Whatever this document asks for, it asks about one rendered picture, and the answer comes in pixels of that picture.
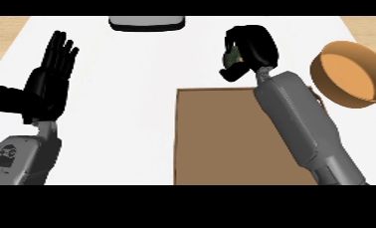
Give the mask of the orange pot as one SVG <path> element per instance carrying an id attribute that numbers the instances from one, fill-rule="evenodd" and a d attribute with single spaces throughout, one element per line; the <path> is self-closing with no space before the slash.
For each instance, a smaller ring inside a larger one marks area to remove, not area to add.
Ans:
<path id="1" fill-rule="evenodd" d="M 348 42 L 329 43 L 310 65 L 320 93 L 340 106 L 361 109 L 376 104 L 376 52 Z"/>

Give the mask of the brown tray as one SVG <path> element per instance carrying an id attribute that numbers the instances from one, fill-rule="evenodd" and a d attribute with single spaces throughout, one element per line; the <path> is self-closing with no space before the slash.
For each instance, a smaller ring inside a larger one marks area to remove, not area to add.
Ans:
<path id="1" fill-rule="evenodd" d="M 312 185 L 251 88 L 184 89 L 177 94 L 177 185 Z"/>

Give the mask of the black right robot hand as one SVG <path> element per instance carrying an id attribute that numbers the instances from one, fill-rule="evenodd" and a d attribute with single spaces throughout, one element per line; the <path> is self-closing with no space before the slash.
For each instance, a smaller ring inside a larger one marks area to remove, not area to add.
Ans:
<path id="1" fill-rule="evenodd" d="M 224 54 L 230 53 L 230 48 L 237 46 L 242 62 L 234 63 L 228 68 L 218 71 L 228 82 L 262 68 L 274 69 L 277 67 L 279 53 L 271 35 L 267 29 L 259 25 L 234 26 L 225 31 L 224 36 Z"/>

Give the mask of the green squash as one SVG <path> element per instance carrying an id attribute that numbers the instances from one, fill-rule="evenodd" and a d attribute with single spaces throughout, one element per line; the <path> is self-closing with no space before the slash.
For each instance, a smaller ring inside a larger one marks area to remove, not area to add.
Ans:
<path id="1" fill-rule="evenodd" d="M 237 49 L 237 46 L 230 48 L 230 53 L 223 55 L 223 64 L 224 67 L 228 68 L 234 63 L 242 62 L 242 56 Z"/>

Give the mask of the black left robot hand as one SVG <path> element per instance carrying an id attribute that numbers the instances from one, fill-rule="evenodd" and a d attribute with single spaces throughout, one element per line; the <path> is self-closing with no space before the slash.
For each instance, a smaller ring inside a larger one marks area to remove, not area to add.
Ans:
<path id="1" fill-rule="evenodd" d="M 66 33 L 53 33 L 43 62 L 22 90 L 0 86 L 0 112 L 19 114 L 25 124 L 56 121 L 65 111 L 69 79 L 80 48 Z"/>

